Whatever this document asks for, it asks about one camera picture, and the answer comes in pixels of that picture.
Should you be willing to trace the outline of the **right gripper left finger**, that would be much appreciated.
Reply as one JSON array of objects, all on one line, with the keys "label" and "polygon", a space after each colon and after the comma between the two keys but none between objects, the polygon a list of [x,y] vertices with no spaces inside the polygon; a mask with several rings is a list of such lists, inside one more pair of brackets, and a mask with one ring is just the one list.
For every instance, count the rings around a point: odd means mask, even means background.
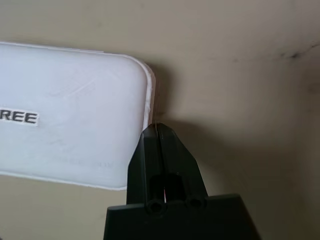
[{"label": "right gripper left finger", "polygon": [[157,125],[142,131],[127,172],[127,204],[165,201],[164,167]]}]

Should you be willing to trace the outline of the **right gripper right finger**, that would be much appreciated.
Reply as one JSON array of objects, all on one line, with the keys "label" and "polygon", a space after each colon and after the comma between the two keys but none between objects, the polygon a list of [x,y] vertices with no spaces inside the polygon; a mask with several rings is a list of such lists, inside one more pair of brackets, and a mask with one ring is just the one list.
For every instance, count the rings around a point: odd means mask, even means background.
[{"label": "right gripper right finger", "polygon": [[196,159],[173,129],[157,124],[166,200],[203,202],[208,193]]}]

